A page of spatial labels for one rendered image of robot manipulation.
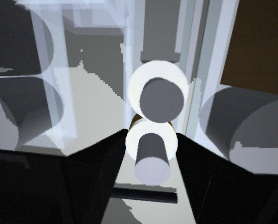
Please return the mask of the black flat bar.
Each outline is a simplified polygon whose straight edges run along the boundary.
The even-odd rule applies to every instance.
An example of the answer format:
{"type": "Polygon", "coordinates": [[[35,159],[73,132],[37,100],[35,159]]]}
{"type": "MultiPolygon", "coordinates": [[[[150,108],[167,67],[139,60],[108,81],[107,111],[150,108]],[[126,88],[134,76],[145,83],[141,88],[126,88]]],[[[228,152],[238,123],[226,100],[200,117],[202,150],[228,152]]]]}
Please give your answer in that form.
{"type": "Polygon", "coordinates": [[[110,198],[151,201],[177,204],[178,194],[174,192],[140,190],[113,187],[110,198]]]}

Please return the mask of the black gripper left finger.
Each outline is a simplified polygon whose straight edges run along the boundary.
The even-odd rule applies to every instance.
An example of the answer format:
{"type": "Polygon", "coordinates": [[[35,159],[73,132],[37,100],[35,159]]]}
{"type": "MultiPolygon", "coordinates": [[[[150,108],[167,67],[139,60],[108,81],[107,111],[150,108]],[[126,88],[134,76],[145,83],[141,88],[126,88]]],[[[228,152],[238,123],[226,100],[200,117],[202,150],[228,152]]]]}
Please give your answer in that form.
{"type": "Polygon", "coordinates": [[[101,224],[128,129],[67,157],[0,149],[0,190],[57,200],[63,224],[101,224]]]}

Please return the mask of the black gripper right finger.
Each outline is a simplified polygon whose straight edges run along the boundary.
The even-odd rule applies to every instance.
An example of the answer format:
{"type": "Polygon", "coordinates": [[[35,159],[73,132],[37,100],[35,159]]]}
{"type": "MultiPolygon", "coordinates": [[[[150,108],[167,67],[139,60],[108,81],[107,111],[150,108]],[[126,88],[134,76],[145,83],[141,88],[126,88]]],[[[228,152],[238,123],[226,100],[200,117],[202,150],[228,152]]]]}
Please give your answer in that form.
{"type": "Polygon", "coordinates": [[[176,159],[197,224],[268,224],[278,175],[251,173],[181,133],[176,159]]]}

